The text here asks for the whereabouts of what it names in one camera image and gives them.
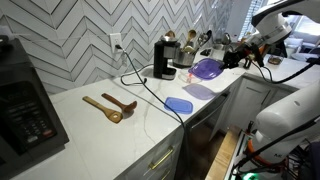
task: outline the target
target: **wooden spoon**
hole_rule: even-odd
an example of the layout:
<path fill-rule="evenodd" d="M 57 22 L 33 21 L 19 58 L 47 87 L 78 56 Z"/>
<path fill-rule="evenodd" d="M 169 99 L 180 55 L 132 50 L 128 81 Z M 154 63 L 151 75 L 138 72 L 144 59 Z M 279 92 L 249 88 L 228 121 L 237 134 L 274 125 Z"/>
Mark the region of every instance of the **wooden spoon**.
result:
<path fill-rule="evenodd" d="M 190 43 L 191 39 L 196 37 L 197 36 L 197 32 L 193 29 L 191 29 L 189 32 L 188 32 L 188 37 L 187 37 L 187 42 L 186 44 L 184 45 L 183 49 L 188 46 L 188 44 Z"/>
<path fill-rule="evenodd" d="M 131 104 L 125 105 L 107 93 L 103 93 L 101 96 L 106 98 L 110 102 L 114 103 L 115 105 L 119 106 L 122 109 L 122 111 L 126 113 L 133 111 L 137 107 L 137 101 L 133 101 Z"/>
<path fill-rule="evenodd" d="M 112 109 L 108 109 L 88 96 L 83 97 L 82 100 L 100 109 L 107 116 L 107 118 L 114 123 L 119 123 L 123 118 L 122 113 Z"/>
<path fill-rule="evenodd" d="M 165 36 L 169 36 L 169 37 L 174 38 L 174 37 L 176 37 L 176 34 L 173 31 L 170 30 L 165 34 Z"/>

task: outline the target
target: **microwave control panel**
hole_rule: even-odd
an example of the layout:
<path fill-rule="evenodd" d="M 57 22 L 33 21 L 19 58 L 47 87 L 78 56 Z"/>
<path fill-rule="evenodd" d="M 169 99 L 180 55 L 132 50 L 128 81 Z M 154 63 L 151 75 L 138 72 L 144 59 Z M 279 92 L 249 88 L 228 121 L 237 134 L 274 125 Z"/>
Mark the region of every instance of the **microwave control panel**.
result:
<path fill-rule="evenodd" d="M 0 86 L 0 135 L 18 154 L 56 133 L 31 83 Z"/>

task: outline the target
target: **power cord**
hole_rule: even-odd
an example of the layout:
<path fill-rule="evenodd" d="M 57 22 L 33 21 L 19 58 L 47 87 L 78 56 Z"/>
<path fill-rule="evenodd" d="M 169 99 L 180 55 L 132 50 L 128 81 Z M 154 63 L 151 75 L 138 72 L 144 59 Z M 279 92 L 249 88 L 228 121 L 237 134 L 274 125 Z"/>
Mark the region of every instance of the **power cord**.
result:
<path fill-rule="evenodd" d="M 139 69 L 137 72 L 140 72 L 140 71 L 142 71 L 143 69 L 145 69 L 146 67 L 152 66 L 152 65 L 153 65 L 153 64 L 148 64 L 148 65 L 146 65 L 146 66 L 143 66 L 143 67 L 142 67 L 141 69 Z M 136 72 L 122 75 L 122 76 L 120 77 L 121 83 L 122 83 L 123 85 L 125 85 L 125 86 L 132 86 L 132 85 L 139 85 L 139 84 L 145 84 L 145 83 L 147 83 L 147 78 L 144 78 L 144 79 L 143 79 L 143 83 L 139 82 L 139 83 L 130 83 L 130 84 L 127 84 L 127 83 L 125 83 L 125 82 L 123 81 L 123 77 L 125 77 L 125 76 L 130 76 L 130 75 L 135 74 L 135 73 L 136 73 Z"/>
<path fill-rule="evenodd" d="M 265 78 L 264 74 L 262 73 L 261 68 L 260 68 L 258 65 L 256 65 L 254 62 L 252 62 L 252 64 L 258 68 L 258 70 L 260 71 L 260 73 L 261 73 L 261 75 L 262 75 L 262 78 L 263 78 L 266 82 L 272 83 L 272 84 L 281 84 L 281 83 L 287 82 L 287 81 L 289 81 L 289 80 L 297 77 L 298 75 L 302 74 L 303 72 L 305 72 L 306 70 L 308 70 L 309 68 L 311 68 L 311 67 L 312 67 L 313 65 L 315 65 L 316 63 L 315 63 L 315 62 L 311 62 L 310 64 L 308 64 L 308 65 L 305 66 L 304 68 L 300 69 L 298 72 L 296 72 L 296 73 L 294 73 L 293 75 L 291 75 L 291 76 L 289 76 L 289 77 L 287 77 L 287 78 L 285 78 L 285 79 L 282 79 L 282 80 L 280 80 L 280 81 L 273 81 L 273 80 L 272 80 L 272 74 L 271 74 L 270 69 L 267 68 L 267 67 L 263 67 L 264 69 L 268 70 L 269 75 L 270 75 L 270 81 L 267 80 L 267 79 Z"/>
<path fill-rule="evenodd" d="M 146 78 L 145 78 L 144 81 L 142 80 L 142 78 L 140 77 L 138 71 L 136 70 L 136 68 L 134 67 L 134 65 L 133 65 L 133 63 L 132 63 L 132 60 L 131 60 L 129 54 L 128 54 L 120 45 L 117 44 L 117 45 L 115 45 L 115 47 L 116 47 L 117 49 L 119 49 L 119 50 L 122 50 L 123 53 L 126 54 L 126 56 L 128 57 L 128 59 L 129 59 L 129 61 L 130 61 L 130 64 L 131 64 L 132 67 L 133 67 L 133 70 L 135 71 L 135 74 L 138 76 L 138 78 L 139 78 L 139 80 L 140 80 L 140 82 L 141 82 L 140 84 L 142 84 L 158 101 L 160 101 L 165 107 L 167 107 L 168 109 L 170 109 L 170 110 L 178 117 L 178 119 L 179 119 L 179 121 L 180 121 L 180 124 L 181 124 L 181 126 L 182 126 L 182 128 L 183 128 L 185 137 L 186 137 L 186 138 L 184 138 L 184 139 L 185 139 L 185 143 L 186 143 L 186 158 L 187 158 L 187 166 L 188 166 L 187 169 L 188 169 L 189 177 L 190 177 L 190 179 L 192 179 L 192 178 L 191 178 L 191 175 L 190 175 L 189 142 L 188 142 L 188 138 L 187 138 L 187 137 L 189 137 L 189 135 L 188 135 L 188 131 L 187 131 L 186 127 L 185 127 L 185 124 L 184 124 L 182 118 L 179 116 L 179 114 L 178 114 L 176 111 L 174 111 L 171 107 L 169 107 L 166 103 L 164 103 L 156 94 L 154 94 L 154 92 L 152 92 L 152 91 L 148 88 L 148 86 L 146 86 L 146 84 L 145 84 Z"/>

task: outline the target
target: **purple lid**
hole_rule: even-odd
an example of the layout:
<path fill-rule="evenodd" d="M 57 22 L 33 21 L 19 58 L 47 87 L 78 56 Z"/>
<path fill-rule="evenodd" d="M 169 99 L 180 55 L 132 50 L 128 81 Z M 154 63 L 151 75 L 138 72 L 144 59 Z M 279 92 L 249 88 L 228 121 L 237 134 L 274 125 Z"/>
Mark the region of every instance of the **purple lid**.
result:
<path fill-rule="evenodd" d="M 167 97 L 165 104 L 173 109 L 176 113 L 191 114 L 193 105 L 190 101 L 186 101 L 179 98 Z M 167 106 L 164 106 L 166 110 L 171 111 Z"/>
<path fill-rule="evenodd" d="M 221 65 L 220 62 L 214 59 L 205 58 L 190 68 L 189 73 L 202 80 L 212 80 L 222 73 Z"/>
<path fill-rule="evenodd" d="M 208 100 L 215 97 L 217 94 L 211 91 L 209 88 L 202 86 L 200 84 L 189 84 L 183 87 L 189 94 L 193 97 L 201 100 Z"/>

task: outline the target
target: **black microwave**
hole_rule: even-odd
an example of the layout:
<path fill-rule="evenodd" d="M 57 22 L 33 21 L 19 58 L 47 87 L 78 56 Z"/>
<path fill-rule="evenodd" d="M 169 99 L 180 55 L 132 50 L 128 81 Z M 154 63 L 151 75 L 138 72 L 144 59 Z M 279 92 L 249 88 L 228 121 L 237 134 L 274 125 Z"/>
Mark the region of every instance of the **black microwave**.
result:
<path fill-rule="evenodd" d="M 0 50 L 0 179 L 64 148 L 67 133 L 20 41 Z"/>

